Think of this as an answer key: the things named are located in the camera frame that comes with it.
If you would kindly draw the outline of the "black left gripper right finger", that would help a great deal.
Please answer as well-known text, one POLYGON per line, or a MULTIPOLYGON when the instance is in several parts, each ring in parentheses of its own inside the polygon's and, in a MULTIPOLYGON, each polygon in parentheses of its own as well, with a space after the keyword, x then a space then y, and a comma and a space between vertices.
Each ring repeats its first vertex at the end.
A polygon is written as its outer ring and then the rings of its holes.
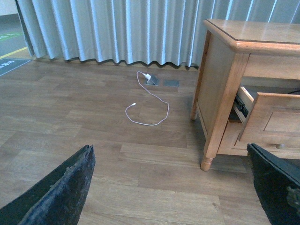
POLYGON ((255 143, 247 145, 254 187, 272 225, 300 223, 300 166, 255 143))

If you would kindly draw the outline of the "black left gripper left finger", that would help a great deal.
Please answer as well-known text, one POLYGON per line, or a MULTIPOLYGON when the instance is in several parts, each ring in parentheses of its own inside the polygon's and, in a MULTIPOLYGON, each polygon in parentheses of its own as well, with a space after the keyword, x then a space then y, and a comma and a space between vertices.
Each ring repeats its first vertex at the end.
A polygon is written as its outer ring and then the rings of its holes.
POLYGON ((0 210, 2 225, 76 225, 95 167, 85 145, 42 180, 0 210))

